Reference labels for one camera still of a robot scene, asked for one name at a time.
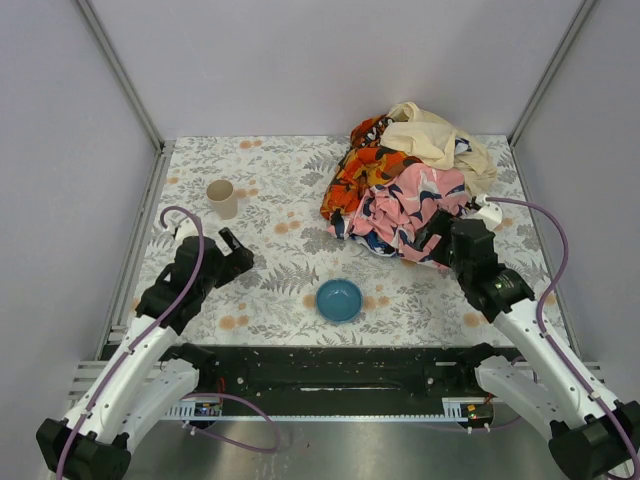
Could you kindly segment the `pink patterned cloth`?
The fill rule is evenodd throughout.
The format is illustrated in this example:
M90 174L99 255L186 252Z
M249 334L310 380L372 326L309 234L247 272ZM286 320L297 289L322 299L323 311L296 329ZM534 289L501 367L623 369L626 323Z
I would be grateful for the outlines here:
M440 209L461 216L469 200L462 173L418 163L385 185L366 188L355 211L331 220L328 232L340 240L351 239L379 256L439 268L431 254L435 242L417 246L418 231Z

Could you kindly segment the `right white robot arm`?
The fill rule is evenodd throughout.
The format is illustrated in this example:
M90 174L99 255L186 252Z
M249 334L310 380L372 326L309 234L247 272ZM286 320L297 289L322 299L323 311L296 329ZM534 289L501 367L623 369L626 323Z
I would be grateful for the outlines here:
M637 466L638 402L622 402L545 321L533 290L499 261L485 223L438 210L418 238L453 271L468 303L511 341L536 375L526 376L481 344L466 361L478 386L537 430L567 478L611 475L626 462Z

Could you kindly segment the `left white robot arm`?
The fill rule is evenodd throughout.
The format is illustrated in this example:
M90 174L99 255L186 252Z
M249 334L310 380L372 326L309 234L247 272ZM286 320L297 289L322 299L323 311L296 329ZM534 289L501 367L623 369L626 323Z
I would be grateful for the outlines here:
M253 252L229 229L219 235L228 254L209 237L183 237L93 385L62 419L40 425L36 441L57 478L122 478L139 441L174 404L215 386L215 355L176 341L211 290L254 266Z

